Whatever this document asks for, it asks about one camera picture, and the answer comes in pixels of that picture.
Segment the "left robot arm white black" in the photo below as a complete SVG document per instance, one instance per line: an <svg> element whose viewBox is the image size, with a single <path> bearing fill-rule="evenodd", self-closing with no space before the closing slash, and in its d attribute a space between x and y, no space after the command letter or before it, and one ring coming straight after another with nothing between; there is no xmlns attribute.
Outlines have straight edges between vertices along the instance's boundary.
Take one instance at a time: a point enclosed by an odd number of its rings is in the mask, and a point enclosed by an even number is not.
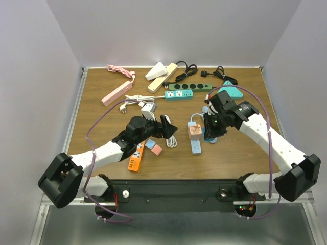
<svg viewBox="0 0 327 245"><path fill-rule="evenodd" d="M102 201L113 197L113 188L102 177L91 173L110 163L121 162L150 137L168 139L177 131L165 116L161 121L134 116L117 137L98 148L77 155L58 154L37 185L57 208L67 206L73 199L86 195L98 196Z"/></svg>

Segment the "pink cube adapter with deer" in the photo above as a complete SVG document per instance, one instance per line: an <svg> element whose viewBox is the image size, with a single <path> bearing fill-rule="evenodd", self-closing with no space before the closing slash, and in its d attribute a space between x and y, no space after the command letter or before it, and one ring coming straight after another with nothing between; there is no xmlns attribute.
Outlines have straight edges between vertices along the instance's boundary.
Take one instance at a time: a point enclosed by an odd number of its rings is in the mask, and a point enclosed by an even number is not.
<svg viewBox="0 0 327 245"><path fill-rule="evenodd" d="M198 140L202 136L202 127L199 124L191 124L188 128L190 140Z"/></svg>

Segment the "pink power strip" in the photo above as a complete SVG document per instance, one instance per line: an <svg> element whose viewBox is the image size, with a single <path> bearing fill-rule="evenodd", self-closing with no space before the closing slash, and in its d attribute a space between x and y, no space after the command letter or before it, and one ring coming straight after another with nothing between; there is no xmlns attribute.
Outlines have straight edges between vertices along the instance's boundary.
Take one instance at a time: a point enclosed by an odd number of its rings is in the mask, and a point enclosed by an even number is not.
<svg viewBox="0 0 327 245"><path fill-rule="evenodd" d="M110 105L112 102L114 102L116 99L118 99L120 96L122 96L124 93L126 93L128 90L130 90L133 86L133 83L130 81L126 81L122 85L120 85L118 88L107 94L104 98L101 99L101 102L104 106Z"/></svg>

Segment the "teal power strip with USB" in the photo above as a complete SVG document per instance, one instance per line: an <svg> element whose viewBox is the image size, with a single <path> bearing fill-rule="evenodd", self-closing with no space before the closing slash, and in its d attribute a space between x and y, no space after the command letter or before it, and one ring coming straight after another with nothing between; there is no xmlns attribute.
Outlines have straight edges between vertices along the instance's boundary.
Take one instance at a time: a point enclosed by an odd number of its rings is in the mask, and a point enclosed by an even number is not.
<svg viewBox="0 0 327 245"><path fill-rule="evenodd" d="M166 101L190 100L193 96L192 90L170 90L165 92Z"/></svg>

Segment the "teal triangular power socket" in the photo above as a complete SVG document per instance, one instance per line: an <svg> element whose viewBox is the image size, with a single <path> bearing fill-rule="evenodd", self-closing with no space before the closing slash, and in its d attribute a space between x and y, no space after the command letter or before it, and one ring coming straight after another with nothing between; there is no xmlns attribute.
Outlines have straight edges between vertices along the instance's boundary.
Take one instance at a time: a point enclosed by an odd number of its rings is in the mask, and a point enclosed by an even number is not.
<svg viewBox="0 0 327 245"><path fill-rule="evenodd" d="M226 91L233 100L241 100L243 98L243 93L238 88L232 87L230 81L225 81L223 85L225 87L220 88L218 92Z"/></svg>

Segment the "white triangular power socket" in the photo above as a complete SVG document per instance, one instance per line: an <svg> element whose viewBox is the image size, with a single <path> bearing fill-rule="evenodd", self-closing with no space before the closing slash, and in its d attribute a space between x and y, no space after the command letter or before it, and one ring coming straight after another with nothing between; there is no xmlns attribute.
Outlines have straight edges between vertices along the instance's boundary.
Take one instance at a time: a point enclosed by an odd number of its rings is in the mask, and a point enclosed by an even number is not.
<svg viewBox="0 0 327 245"><path fill-rule="evenodd" d="M161 62L157 62L152 67L152 69L145 75L145 78L147 81L150 81L166 74L167 74L166 67Z"/></svg>

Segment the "orange power strip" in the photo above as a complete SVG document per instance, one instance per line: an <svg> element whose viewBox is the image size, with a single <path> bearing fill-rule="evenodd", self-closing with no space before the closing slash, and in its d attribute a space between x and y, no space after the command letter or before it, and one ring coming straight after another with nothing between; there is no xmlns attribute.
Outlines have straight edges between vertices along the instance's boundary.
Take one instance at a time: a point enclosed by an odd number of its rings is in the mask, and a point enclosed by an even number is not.
<svg viewBox="0 0 327 245"><path fill-rule="evenodd" d="M137 145L136 151L131 155L129 163L128 163L128 170L130 172L138 172L141 166L141 161L143 158L143 152L145 148L145 142L141 142Z"/></svg>

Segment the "aluminium rail frame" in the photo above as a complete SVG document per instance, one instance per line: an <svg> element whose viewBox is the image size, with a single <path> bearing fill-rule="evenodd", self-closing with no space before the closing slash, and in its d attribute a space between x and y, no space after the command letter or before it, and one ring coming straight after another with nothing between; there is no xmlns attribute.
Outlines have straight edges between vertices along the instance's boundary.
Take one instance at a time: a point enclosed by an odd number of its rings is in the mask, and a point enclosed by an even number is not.
<svg viewBox="0 0 327 245"><path fill-rule="evenodd" d="M244 101L255 106L262 116L275 116L257 70L234 70L245 76L240 85L260 98L250 95ZM63 151L77 155L90 151L88 136L95 148L115 138L126 128L130 119L140 116L134 105L128 114L120 114L112 107L104 107L100 98L106 89L117 85L120 77L103 70L91 70L78 96L70 137ZM214 145L204 145L203 152L191 152L187 123L204 105L204 94L183 102L158 102L156 116L168 115L178 131L178 146L165 149L160 157L146 156L138 176L127 173L128 159L110 163L93 171L105 174L110 180L192 180L235 179L248 173L268 174L279 171L269 164L269 156L252 139L234 127L218 137ZM42 224L35 228L32 244L323 244L316 237L317 229L310 222L308 208L312 206L305 194L293 202L273 193L258 194L263 201L248 204L235 202L234 212L163 212L119 213L107 222L95 216L95 205L84 196L73 199L58 209L45 195L41 202Z"/></svg>

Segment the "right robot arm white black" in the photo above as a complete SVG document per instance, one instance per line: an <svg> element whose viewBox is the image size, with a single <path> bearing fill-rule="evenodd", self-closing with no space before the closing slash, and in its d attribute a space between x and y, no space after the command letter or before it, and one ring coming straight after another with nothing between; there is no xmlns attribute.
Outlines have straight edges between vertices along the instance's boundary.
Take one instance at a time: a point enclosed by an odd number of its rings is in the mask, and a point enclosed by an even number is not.
<svg viewBox="0 0 327 245"><path fill-rule="evenodd" d="M204 114L204 139L222 137L228 127L252 139L269 156L269 164L276 164L279 171L268 174L248 173L239 177L235 193L241 199L254 194L279 194L293 202L316 184L321 160L307 155L286 141L270 125L269 116L262 116L250 102L236 102L223 90L207 94L208 112Z"/></svg>

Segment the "light blue power strip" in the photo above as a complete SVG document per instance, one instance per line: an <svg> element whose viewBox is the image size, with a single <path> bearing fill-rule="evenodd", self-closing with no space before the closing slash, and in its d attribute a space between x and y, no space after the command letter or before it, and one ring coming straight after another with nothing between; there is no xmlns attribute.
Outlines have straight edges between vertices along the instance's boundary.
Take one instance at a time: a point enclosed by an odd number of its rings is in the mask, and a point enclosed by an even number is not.
<svg viewBox="0 0 327 245"><path fill-rule="evenodd" d="M188 128L189 125L191 124L196 124L195 122L189 122L188 123ZM193 155L199 155L201 154L202 150L201 150L201 144L200 144L200 139L198 140L190 140L191 143L191 150L192 150L192 154Z"/></svg>

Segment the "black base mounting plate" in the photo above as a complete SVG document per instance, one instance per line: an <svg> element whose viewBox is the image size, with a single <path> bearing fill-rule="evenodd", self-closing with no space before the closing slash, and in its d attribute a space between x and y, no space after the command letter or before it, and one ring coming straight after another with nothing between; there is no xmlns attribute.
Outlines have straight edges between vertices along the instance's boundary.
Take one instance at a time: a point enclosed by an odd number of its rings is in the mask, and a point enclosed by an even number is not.
<svg viewBox="0 0 327 245"><path fill-rule="evenodd" d="M119 213L234 212L235 202L265 200L235 179L110 180L107 193L92 197L113 203Z"/></svg>

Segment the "cream power strip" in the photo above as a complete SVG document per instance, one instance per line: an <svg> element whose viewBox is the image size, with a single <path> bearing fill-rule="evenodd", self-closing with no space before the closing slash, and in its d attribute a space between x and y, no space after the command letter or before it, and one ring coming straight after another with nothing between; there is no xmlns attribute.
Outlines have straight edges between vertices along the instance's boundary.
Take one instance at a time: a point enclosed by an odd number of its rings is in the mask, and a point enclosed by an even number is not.
<svg viewBox="0 0 327 245"><path fill-rule="evenodd" d="M148 86L148 91L151 93L155 93L164 82L166 82L172 74L177 70L177 64L171 63L166 67L166 70L168 71L165 75L162 75L156 79Z"/></svg>

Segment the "light blue cube adapter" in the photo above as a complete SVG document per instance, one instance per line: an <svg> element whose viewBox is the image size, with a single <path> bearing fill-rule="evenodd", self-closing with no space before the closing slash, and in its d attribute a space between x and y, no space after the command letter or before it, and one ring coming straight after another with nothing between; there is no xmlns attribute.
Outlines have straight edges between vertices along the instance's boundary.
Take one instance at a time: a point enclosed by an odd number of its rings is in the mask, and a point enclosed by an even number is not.
<svg viewBox="0 0 327 245"><path fill-rule="evenodd" d="M150 150L152 150L156 146L156 142L154 140L152 140L152 139L148 139L145 146L147 148L149 148Z"/></svg>

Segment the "dark green power strip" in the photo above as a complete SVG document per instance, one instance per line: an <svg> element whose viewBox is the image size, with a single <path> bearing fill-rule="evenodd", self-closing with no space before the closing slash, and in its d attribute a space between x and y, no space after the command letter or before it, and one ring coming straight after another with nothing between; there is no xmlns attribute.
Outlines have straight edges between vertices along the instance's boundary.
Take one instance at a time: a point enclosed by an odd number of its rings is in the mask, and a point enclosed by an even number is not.
<svg viewBox="0 0 327 245"><path fill-rule="evenodd" d="M168 86L169 90L192 90L193 92L210 92L211 83L174 83Z"/></svg>

